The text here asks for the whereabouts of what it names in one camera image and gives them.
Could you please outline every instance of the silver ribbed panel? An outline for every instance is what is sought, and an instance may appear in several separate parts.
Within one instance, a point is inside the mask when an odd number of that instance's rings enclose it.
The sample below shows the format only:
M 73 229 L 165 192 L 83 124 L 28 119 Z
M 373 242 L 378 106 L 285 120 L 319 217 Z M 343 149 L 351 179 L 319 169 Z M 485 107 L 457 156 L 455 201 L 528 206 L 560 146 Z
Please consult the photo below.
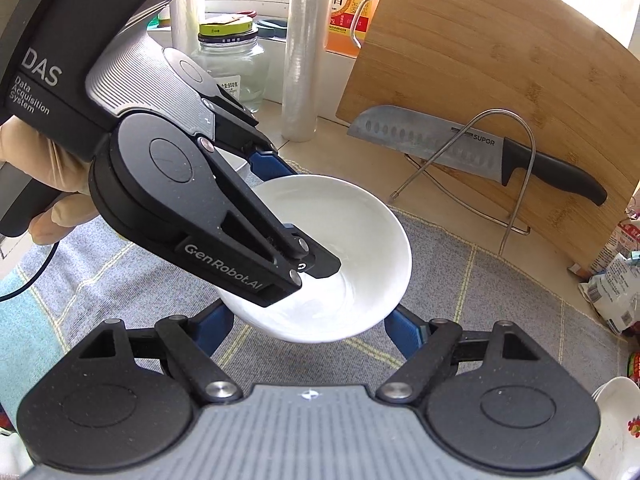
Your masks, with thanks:
M 130 110 L 150 110 L 187 133 L 211 137 L 213 113 L 178 77 L 146 30 L 115 41 L 120 44 L 112 44 L 89 72 L 87 95 L 116 117 Z
M 170 452 L 100 480 L 504 478 L 452 458 L 428 437 L 414 412 L 374 402 L 362 386 L 311 390 L 256 386 L 242 402 L 206 408 Z M 41 466 L 26 475 L 27 480 L 81 478 Z M 553 478 L 590 477 L 574 468 Z

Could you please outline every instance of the bamboo cutting board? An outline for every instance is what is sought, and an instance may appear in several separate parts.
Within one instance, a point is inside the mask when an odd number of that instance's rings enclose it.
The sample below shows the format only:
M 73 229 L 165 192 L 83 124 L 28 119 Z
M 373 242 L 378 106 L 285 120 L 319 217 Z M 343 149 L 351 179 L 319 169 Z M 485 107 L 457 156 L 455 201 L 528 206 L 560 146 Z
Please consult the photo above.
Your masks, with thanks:
M 539 151 L 609 194 L 597 207 L 534 176 L 527 187 L 519 218 L 585 268 L 640 178 L 640 62 L 560 0 L 380 0 L 337 116 L 351 122 L 379 104 L 462 124 L 497 107 L 523 117 Z M 508 118 L 475 127 L 529 145 Z M 517 170 L 503 187 L 444 170 L 507 210 L 524 177 Z

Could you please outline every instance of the beige glove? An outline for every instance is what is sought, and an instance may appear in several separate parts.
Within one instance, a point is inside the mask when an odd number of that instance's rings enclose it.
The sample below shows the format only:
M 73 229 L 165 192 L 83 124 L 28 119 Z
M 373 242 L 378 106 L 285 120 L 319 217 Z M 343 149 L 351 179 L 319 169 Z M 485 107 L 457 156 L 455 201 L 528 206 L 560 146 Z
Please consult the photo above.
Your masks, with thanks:
M 0 126 L 0 160 L 48 186 L 75 193 L 31 220 L 29 232 L 34 243 L 57 242 L 77 225 L 98 216 L 89 196 L 90 164 L 60 148 L 17 117 Z

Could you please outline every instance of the black handle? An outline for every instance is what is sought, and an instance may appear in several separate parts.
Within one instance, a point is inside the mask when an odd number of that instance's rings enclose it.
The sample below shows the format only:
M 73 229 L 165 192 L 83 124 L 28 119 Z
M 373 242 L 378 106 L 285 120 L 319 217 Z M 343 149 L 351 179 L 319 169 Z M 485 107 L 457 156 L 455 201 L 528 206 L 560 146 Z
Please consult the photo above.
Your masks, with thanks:
M 504 138 L 502 146 L 502 185 L 509 183 L 516 168 L 526 170 L 529 167 L 531 149 L 515 140 Z M 604 204 L 607 190 L 586 171 L 564 160 L 536 152 L 536 160 L 531 171 L 536 177 L 550 186 L 568 193 L 575 193 L 591 200 L 595 205 Z
M 0 234 L 17 237 L 28 229 L 31 219 L 44 213 L 61 195 L 66 193 L 24 175 L 8 163 L 2 167 L 2 176 L 6 174 L 9 174 L 9 177 L 0 179 L 0 182 L 9 188 L 17 186 L 18 195 L 11 196 L 9 193 L 11 189 L 8 189 L 6 194 L 0 194 L 2 201 L 11 202 L 10 204 L 0 204 L 0 207 L 5 210 L 4 215 L 0 218 Z M 21 182 L 24 178 L 29 179 L 26 185 L 24 181 Z

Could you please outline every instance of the black cable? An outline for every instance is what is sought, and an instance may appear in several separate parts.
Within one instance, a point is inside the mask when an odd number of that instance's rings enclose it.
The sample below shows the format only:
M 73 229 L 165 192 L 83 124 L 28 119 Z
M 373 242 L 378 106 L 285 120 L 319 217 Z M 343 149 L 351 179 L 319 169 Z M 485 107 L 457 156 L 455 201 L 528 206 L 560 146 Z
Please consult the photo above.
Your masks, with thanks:
M 47 255 L 47 259 L 44 260 L 44 263 L 38 269 L 38 272 L 36 272 L 33 275 L 33 277 L 27 283 L 25 283 L 23 286 L 21 286 L 17 290 L 14 290 L 13 292 L 10 292 L 9 294 L 5 294 L 4 296 L 0 296 L 0 303 L 2 303 L 3 301 L 7 301 L 7 300 L 10 300 L 12 298 L 15 298 L 16 296 L 20 296 L 20 294 L 22 294 L 31 285 L 33 285 L 36 282 L 36 280 L 40 277 L 40 275 L 44 272 L 44 269 L 46 269 L 47 266 L 50 264 L 50 262 L 51 262 L 51 260 L 53 258 L 53 255 L 56 254 L 56 250 L 57 250 L 59 245 L 60 245 L 60 242 L 56 242 L 56 243 L 53 244 L 53 247 L 51 248 L 51 250 L 49 251 L 49 254 Z

